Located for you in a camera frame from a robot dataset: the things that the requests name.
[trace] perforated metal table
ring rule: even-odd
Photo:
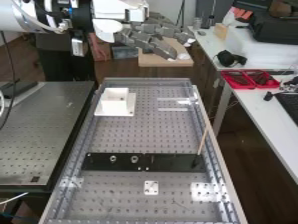
[[[46,83],[14,107],[0,131],[2,191],[48,190],[55,184],[88,110],[92,89],[94,82]]]
[[[107,87],[130,87],[136,93],[134,117],[94,115]],[[95,153],[195,155],[205,128],[200,171],[159,172],[142,165],[136,171],[107,171],[83,166]],[[146,194],[148,180],[159,182],[159,195]],[[40,224],[185,222],[247,223],[199,91],[188,79],[107,79]]]

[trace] cardboard box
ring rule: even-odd
[[[215,34],[220,39],[225,40],[228,34],[228,27],[224,24],[217,23],[215,27]]]

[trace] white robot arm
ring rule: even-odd
[[[84,56],[84,33],[96,32],[107,42],[120,41],[140,47],[166,59],[177,52],[156,34],[176,38],[183,44],[195,41],[189,30],[173,24],[150,22],[146,0],[0,0],[0,30],[72,35],[76,56]]]

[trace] bolt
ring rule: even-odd
[[[132,156],[131,161],[132,161],[132,163],[138,163],[139,162],[139,157],[138,156]]]
[[[110,157],[110,161],[111,161],[112,163],[115,163],[116,160],[118,160],[118,157],[116,157],[115,155]]]

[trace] red tray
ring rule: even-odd
[[[268,72],[263,70],[245,71],[245,75],[255,82],[256,87],[260,89],[276,89],[280,87],[280,82]]]
[[[221,75],[233,89],[255,89],[256,83],[248,77],[244,71],[227,70],[221,72]]]

